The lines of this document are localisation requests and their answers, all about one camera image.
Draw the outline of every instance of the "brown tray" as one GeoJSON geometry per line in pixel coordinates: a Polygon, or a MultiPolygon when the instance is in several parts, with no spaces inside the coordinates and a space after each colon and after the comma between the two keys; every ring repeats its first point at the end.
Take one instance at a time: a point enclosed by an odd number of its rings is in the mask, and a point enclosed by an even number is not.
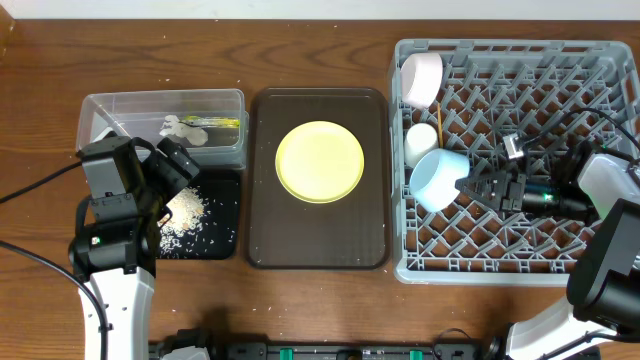
{"type": "Polygon", "coordinates": [[[247,256],[259,268],[373,269],[391,250],[386,100],[367,88],[264,90],[253,102],[247,256]],[[364,173],[346,197],[310,204],[275,171],[280,141],[310,121],[347,128],[364,152],[364,173]]]}

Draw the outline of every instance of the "light blue cup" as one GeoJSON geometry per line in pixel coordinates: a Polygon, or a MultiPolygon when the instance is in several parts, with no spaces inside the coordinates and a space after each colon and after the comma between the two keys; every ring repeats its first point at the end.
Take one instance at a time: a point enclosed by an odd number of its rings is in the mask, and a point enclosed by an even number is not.
{"type": "Polygon", "coordinates": [[[428,152],[413,169],[409,191],[425,210],[440,211],[456,199],[456,180],[469,176],[466,156],[444,149],[428,152]]]}

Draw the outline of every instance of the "yellow plate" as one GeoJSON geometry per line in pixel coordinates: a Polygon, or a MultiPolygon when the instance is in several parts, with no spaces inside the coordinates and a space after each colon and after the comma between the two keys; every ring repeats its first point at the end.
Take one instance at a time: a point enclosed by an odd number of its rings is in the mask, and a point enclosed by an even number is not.
{"type": "Polygon", "coordinates": [[[276,152],[278,179],[300,200],[324,204],[349,194],[364,170],[364,154],[344,127],[314,121],[291,130],[276,152]]]}

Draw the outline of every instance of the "clear plastic bin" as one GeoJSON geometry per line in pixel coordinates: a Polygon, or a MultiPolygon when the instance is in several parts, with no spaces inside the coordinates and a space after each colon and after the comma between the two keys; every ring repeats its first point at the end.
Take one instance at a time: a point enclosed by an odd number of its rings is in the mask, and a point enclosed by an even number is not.
{"type": "MultiPolygon", "coordinates": [[[[247,163],[249,115],[244,94],[237,89],[167,90],[93,94],[84,99],[78,124],[76,149],[102,139],[113,130],[118,135],[140,137],[154,146],[162,140],[165,117],[229,117],[240,120],[238,128],[203,128],[208,140],[202,146],[169,135],[184,146],[201,166],[244,169],[247,163]]],[[[138,156],[146,157],[146,150],[138,156]]]]}

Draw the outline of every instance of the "wooden stick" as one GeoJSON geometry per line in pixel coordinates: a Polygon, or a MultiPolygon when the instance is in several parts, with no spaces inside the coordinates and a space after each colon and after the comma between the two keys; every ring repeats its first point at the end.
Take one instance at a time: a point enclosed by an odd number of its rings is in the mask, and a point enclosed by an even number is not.
{"type": "Polygon", "coordinates": [[[438,103],[438,143],[440,147],[443,148],[444,144],[442,143],[444,139],[442,138],[442,115],[440,113],[440,103],[438,103]]]}

